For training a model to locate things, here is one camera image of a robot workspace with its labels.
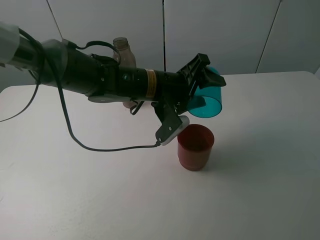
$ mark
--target white wall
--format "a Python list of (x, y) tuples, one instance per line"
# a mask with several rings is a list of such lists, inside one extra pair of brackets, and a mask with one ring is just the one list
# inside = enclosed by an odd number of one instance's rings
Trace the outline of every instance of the white wall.
[(278, 6), (279, 0), (165, 0), (167, 70), (201, 53), (221, 74), (255, 73)]
[(307, 71), (320, 65), (320, 0), (281, 2), (258, 73)]

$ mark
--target blue plastic cup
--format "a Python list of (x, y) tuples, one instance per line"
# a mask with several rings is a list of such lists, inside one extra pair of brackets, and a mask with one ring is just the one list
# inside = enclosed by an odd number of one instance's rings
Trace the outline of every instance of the blue plastic cup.
[[(219, 74), (219, 72), (213, 67), (209, 68), (214, 73)], [(193, 98), (202, 98), (205, 101), (205, 106), (189, 110), (189, 113), (191, 113), (193, 116), (198, 118), (212, 118), (217, 116), (222, 110), (221, 87), (219, 86), (210, 86), (203, 89), (198, 87)]]

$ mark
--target red cup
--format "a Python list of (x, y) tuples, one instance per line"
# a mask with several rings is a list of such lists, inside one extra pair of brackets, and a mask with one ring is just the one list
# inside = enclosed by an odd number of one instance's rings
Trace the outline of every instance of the red cup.
[(190, 171), (201, 170), (209, 160), (215, 137), (205, 126), (190, 124), (178, 135), (180, 164)]

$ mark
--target cup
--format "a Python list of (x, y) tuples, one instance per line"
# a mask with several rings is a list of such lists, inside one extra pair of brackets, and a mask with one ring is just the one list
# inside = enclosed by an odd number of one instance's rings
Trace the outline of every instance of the cup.
[[(213, 67), (209, 67), (214, 73), (219, 74), (219, 72)], [(212, 118), (217, 116), (222, 110), (222, 101), (221, 101), (221, 87), (210, 86), (200, 89), (196, 89), (194, 100), (204, 100), (205, 106), (190, 109), (189, 113), (198, 117), (198, 118)]]
[(208, 162), (215, 142), (210, 129), (199, 124), (190, 124), (177, 139), (180, 164), (190, 171), (201, 170)]

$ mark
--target white table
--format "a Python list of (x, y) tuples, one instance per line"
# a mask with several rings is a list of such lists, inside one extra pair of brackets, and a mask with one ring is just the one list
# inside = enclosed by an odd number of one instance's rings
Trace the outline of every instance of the white table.
[[(184, 169), (177, 140), (91, 152), (67, 133), (58, 90), (41, 86), (0, 124), (2, 240), (316, 240), (320, 225), (320, 80), (308, 72), (225, 76), (223, 110), (190, 117), (215, 135), (203, 171)], [(0, 94), (0, 119), (34, 86)], [(90, 147), (154, 144), (153, 109), (130, 116), (65, 91)]]

